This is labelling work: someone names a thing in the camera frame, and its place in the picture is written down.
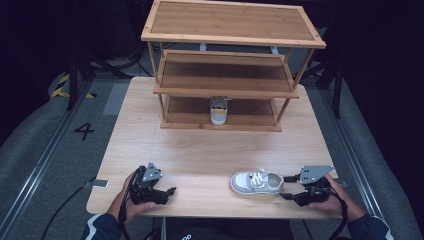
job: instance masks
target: hazard tape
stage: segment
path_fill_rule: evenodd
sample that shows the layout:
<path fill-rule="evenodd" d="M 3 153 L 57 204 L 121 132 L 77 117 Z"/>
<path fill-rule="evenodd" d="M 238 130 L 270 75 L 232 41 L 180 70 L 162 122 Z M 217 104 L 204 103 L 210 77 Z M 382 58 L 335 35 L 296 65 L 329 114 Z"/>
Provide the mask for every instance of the hazard tape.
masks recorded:
<path fill-rule="evenodd" d="M 69 76 L 69 73 L 68 73 L 68 74 L 65 74 L 60 79 L 59 83 L 56 86 L 56 89 L 53 91 L 53 93 L 51 95 L 52 97 L 57 97 L 57 96 L 59 96 L 59 97 L 71 97 L 70 93 L 62 92 L 62 88 L 63 88 L 63 86 L 65 86 L 66 81 L 68 81 L 70 79 L 69 77 L 70 76 Z M 90 99 L 94 99 L 96 97 L 97 97 L 97 94 L 95 94 L 95 93 L 87 93 L 87 95 L 85 96 L 85 98 L 90 98 Z"/>

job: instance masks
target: dark blue sleeve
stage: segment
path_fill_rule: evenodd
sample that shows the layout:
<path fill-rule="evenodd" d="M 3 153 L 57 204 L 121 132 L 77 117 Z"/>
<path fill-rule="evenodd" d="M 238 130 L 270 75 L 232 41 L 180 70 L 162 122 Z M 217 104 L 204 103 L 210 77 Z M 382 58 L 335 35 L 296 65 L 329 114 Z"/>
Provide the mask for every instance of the dark blue sleeve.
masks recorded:
<path fill-rule="evenodd" d="M 85 225 L 81 240 L 119 240 L 121 230 L 111 214 L 97 214 Z"/>
<path fill-rule="evenodd" d="M 363 217 L 348 223 L 352 239 L 386 240 L 393 239 L 390 228 L 378 217 L 365 214 Z"/>

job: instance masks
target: sneaker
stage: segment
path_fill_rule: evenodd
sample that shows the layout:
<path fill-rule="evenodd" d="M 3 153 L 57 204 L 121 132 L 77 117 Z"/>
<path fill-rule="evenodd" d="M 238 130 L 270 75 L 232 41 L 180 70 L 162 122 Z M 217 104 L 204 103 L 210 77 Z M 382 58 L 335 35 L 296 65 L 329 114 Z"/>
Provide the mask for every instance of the sneaker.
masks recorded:
<path fill-rule="evenodd" d="M 228 98 L 210 97 L 211 122 L 215 125 L 223 125 L 227 120 Z"/>
<path fill-rule="evenodd" d="M 284 179 L 277 173 L 259 169 L 256 172 L 238 172 L 231 177 L 231 188 L 239 194 L 278 194 Z"/>

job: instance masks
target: shoe rack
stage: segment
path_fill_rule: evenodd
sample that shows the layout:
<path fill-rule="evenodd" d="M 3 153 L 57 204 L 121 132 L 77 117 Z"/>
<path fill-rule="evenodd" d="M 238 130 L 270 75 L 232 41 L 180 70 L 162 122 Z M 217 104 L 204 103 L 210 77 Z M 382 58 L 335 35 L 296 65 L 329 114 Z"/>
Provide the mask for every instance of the shoe rack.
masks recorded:
<path fill-rule="evenodd" d="M 281 118 L 315 49 L 326 47 L 300 6 L 203 0 L 157 0 L 146 41 L 162 110 L 162 128 L 281 132 Z M 160 46 L 155 58 L 153 42 Z M 285 54 L 167 50 L 163 43 L 284 47 Z M 306 48 L 293 79 L 293 48 Z M 210 96 L 231 98 L 227 121 L 213 125 Z M 284 104 L 277 109 L 275 99 Z"/>

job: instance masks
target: light wood table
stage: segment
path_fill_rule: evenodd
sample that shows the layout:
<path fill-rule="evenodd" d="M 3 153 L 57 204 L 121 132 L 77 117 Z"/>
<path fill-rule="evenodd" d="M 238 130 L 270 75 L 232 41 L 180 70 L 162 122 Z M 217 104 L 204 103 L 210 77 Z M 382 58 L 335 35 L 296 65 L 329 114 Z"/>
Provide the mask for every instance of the light wood table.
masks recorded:
<path fill-rule="evenodd" d="M 140 165 L 153 162 L 163 178 L 155 189 L 177 187 L 166 205 L 145 215 L 224 218 L 331 218 L 299 207 L 279 195 L 244 196 L 230 188 L 239 171 L 264 168 L 282 176 L 300 173 L 303 165 L 332 165 L 327 146 L 303 86 L 300 99 L 287 108 L 282 132 L 161 129 L 161 110 L 152 93 L 153 78 L 133 78 L 101 164 L 98 179 L 107 188 L 93 189 L 90 213 L 106 212 L 124 179 Z M 283 100 L 276 100 L 281 106 Z M 300 193 L 298 183 L 284 192 Z"/>

